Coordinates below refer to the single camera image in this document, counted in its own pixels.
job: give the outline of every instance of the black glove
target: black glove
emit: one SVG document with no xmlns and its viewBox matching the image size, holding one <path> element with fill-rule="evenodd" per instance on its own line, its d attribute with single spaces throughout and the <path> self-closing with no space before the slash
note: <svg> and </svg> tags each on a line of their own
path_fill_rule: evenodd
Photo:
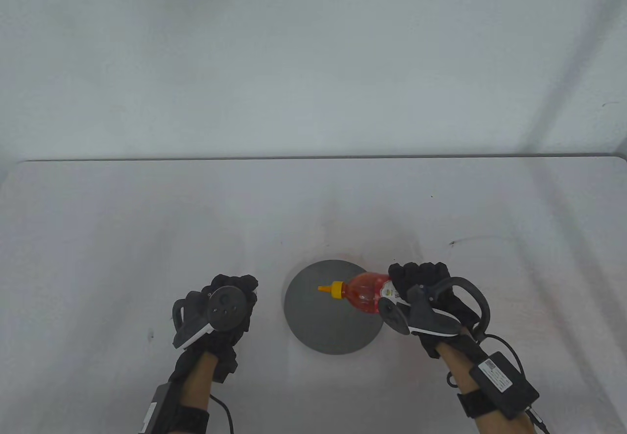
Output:
<svg viewBox="0 0 627 434">
<path fill-rule="evenodd" d="M 439 281 L 451 277 L 444 263 L 423 263 L 420 266 L 416 263 L 407 263 L 405 266 L 395 263 L 389 267 L 387 272 L 392 280 L 392 284 L 394 284 L 399 295 L 406 302 L 409 301 L 407 292 L 412 287 L 416 285 L 433 286 Z M 433 308 L 446 311 L 456 317 L 469 331 L 472 330 L 475 324 L 479 323 L 479 316 L 455 296 L 453 289 L 447 289 L 442 292 L 430 304 Z M 439 353 L 435 350 L 435 346 L 437 346 L 437 343 L 445 340 L 445 338 L 422 333 L 418 336 L 427 354 L 433 359 L 439 359 Z"/>
<path fill-rule="evenodd" d="M 237 362 L 235 360 L 237 354 L 235 350 L 233 350 L 233 346 L 235 346 L 243 334 L 248 331 L 250 316 L 257 302 L 257 295 L 254 293 L 254 290 L 257 288 L 258 284 L 257 279 L 251 275 L 228 277 L 220 274 L 213 278 L 210 286 L 204 287 L 200 292 L 193 293 L 192 304 L 203 306 L 206 305 L 206 302 L 209 300 L 208 296 L 220 287 L 238 287 L 246 296 L 248 311 L 244 320 L 242 320 L 237 327 L 230 331 L 212 331 L 211 333 L 204 334 L 201 338 L 192 343 L 179 357 L 174 372 L 170 375 L 168 381 L 182 383 L 204 353 L 213 354 L 218 359 L 213 375 L 214 382 L 223 383 L 229 373 L 232 374 L 235 372 L 235 369 L 237 369 Z"/>
</svg>

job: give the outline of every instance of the cable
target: cable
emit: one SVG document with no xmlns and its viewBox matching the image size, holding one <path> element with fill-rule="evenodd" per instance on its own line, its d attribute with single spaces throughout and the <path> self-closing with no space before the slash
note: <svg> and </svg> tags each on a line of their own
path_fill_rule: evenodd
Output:
<svg viewBox="0 0 627 434">
<path fill-rule="evenodd" d="M 222 400 L 218 400 L 218 398 L 216 398 L 215 396 L 210 394 L 210 398 L 211 400 L 215 401 L 218 405 L 220 405 L 221 407 L 224 408 L 224 411 L 226 411 L 226 417 L 229 418 L 229 431 L 231 432 L 231 434 L 234 434 L 233 431 L 233 418 L 231 418 L 231 412 L 229 411 L 226 403 L 224 403 L 224 401 Z"/>
<path fill-rule="evenodd" d="M 453 374 L 452 373 L 449 372 L 448 374 L 446 374 L 446 383 L 448 383 L 448 386 L 451 387 L 451 388 L 459 388 L 456 384 L 454 384 L 451 381 L 451 378 L 453 378 Z"/>
<path fill-rule="evenodd" d="M 518 354 L 516 354 L 516 351 L 513 349 L 513 347 L 511 347 L 510 344 L 506 340 L 504 340 L 500 336 L 497 336 L 496 334 L 486 334 L 485 337 L 493 338 L 497 340 L 498 342 L 501 342 L 507 349 L 509 349 L 509 351 L 511 352 L 511 355 L 513 355 L 513 358 L 516 359 L 516 363 L 518 364 L 518 369 L 519 369 L 520 374 L 523 377 L 525 377 L 525 370 L 522 368 L 522 362 L 520 362 L 520 358 L 518 357 Z"/>
</svg>

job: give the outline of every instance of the black velcro strap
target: black velcro strap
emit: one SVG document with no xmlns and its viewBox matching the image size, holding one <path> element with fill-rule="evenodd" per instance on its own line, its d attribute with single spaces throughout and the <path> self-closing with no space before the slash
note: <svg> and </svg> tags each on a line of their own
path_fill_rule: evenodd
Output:
<svg viewBox="0 0 627 434">
<path fill-rule="evenodd" d="M 169 432 L 205 434 L 208 423 L 209 414 L 205 410 L 178 405 L 174 412 L 174 418 L 170 424 Z"/>
<path fill-rule="evenodd" d="M 468 418 L 476 419 L 489 412 L 497 411 L 497 407 L 495 407 L 494 403 L 492 403 L 490 398 L 481 390 L 471 391 L 467 394 L 458 393 L 457 398 L 459 398 L 459 402 L 464 408 Z"/>
</svg>

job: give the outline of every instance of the wrist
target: wrist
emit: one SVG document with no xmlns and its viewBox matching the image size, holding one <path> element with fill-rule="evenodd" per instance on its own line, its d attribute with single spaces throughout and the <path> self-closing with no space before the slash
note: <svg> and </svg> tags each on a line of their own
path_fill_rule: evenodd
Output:
<svg viewBox="0 0 627 434">
<path fill-rule="evenodd" d="M 183 383 L 179 404 L 184 407 L 206 410 L 211 393 L 213 372 L 217 366 L 217 357 L 210 353 L 202 353 L 194 369 Z"/>
<path fill-rule="evenodd" d="M 448 369 L 455 378 L 455 384 L 461 393 L 470 393 L 479 389 L 477 382 L 470 376 L 470 369 L 474 364 L 464 354 L 445 342 L 439 342 L 435 349 L 448 365 Z"/>
</svg>

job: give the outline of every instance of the gray circular plate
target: gray circular plate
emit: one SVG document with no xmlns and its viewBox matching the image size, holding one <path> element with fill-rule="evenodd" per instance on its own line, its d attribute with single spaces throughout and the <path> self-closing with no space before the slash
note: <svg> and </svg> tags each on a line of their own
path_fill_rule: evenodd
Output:
<svg viewBox="0 0 627 434">
<path fill-rule="evenodd" d="M 311 264 L 294 277 L 285 293 L 284 312 L 300 342 L 323 354 L 349 354 L 378 335 L 383 325 L 379 315 L 363 313 L 348 300 L 318 291 L 318 286 L 349 282 L 363 272 L 356 264 L 333 259 Z"/>
</svg>

